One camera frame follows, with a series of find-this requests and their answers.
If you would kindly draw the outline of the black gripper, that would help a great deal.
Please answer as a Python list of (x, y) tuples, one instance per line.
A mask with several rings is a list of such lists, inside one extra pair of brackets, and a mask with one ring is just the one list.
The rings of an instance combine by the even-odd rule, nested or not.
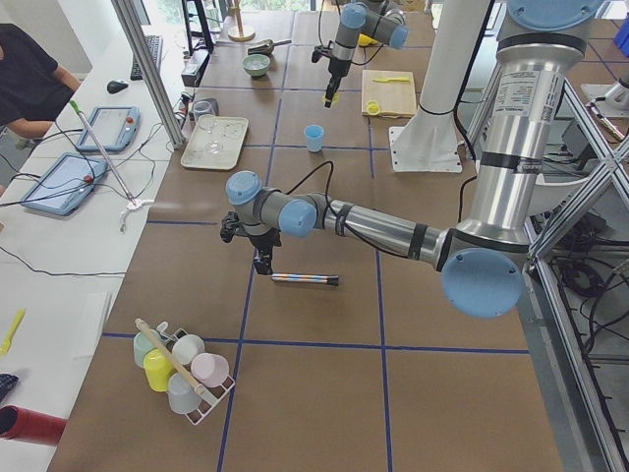
[(329, 60), (328, 72), (334, 80), (345, 78), (352, 64), (352, 49), (337, 42), (329, 42), (327, 45), (318, 45), (312, 53), (312, 62), (318, 62), (322, 57)]
[(221, 220), (219, 231), (221, 240), (230, 243), (235, 236), (246, 237), (256, 248), (254, 266), (257, 273), (272, 275), (272, 251), (281, 247), (280, 232), (273, 228), (255, 223), (248, 225), (241, 221), (235, 211), (228, 211)]

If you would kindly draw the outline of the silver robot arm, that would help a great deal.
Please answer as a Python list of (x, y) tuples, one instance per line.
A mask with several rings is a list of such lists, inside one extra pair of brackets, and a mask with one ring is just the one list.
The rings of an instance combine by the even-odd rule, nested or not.
[(409, 35), (405, 14), (395, 1), (351, 1), (341, 9), (335, 38), (314, 48), (312, 62), (325, 57), (333, 80), (346, 77), (361, 34), (401, 49)]
[[(478, 318), (501, 316), (524, 289), (523, 264), (530, 242), (525, 219), (542, 172), (552, 119), (569, 70), (585, 56), (591, 21), (603, 1), (506, 1), (498, 34), (497, 95), (489, 99), (486, 148), (476, 158), (477, 185), (468, 216), (438, 230), (373, 209), (332, 200), (324, 193), (288, 195), (264, 188), (251, 171), (233, 174), (226, 195), (235, 211), (221, 222), (221, 239), (247, 237), (257, 249), (257, 273), (272, 274), (272, 250), (280, 234), (305, 237), (314, 229), (355, 237), (379, 251), (422, 261), (441, 273), (446, 298)], [(486, 30), (493, 1), (445, 1), (432, 46), (420, 105), (395, 132), (394, 171), (443, 171), (458, 157), (454, 111), (467, 83), (468, 66)], [(330, 61), (324, 106), (332, 104), (350, 70), (359, 33), (401, 49), (409, 35), (401, 13), (384, 13), (388, 1), (344, 6), (335, 38), (317, 46), (313, 62)]]

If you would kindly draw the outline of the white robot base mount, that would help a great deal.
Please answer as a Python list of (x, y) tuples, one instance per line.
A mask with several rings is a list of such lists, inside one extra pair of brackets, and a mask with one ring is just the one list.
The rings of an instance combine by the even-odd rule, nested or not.
[(492, 6), (491, 1), (443, 3), (418, 111), (405, 127), (389, 129), (395, 172), (462, 171), (455, 108)]

